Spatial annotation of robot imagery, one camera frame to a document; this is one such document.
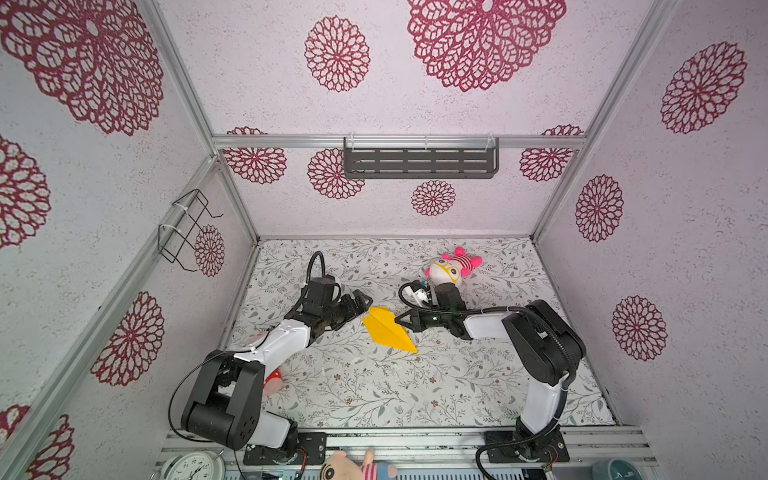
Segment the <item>yellow square paper sheet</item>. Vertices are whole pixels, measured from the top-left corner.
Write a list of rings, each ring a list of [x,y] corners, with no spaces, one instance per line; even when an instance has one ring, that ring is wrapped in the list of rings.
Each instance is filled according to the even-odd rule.
[[[418,352],[405,328],[395,322],[395,314],[387,307],[370,307],[362,322],[374,343],[410,353]]]

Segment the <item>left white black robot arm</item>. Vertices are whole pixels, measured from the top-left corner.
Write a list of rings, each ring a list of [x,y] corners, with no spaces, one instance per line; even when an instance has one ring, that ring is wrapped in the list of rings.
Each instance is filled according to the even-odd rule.
[[[207,440],[234,451],[248,445],[290,457],[299,449],[297,424],[262,408],[267,377],[293,355],[367,312],[373,299],[356,289],[322,300],[302,295],[284,319],[249,345],[214,350],[195,367],[194,386],[180,428],[192,441]]]

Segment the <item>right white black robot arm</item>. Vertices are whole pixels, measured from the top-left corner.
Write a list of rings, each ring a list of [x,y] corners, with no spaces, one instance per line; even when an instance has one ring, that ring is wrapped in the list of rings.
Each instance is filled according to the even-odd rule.
[[[586,355],[575,330],[541,299],[526,306],[476,310],[415,307],[396,316],[395,323],[413,332],[442,327],[467,341],[508,340],[530,377],[518,421],[518,429],[526,437],[546,435],[556,428]]]

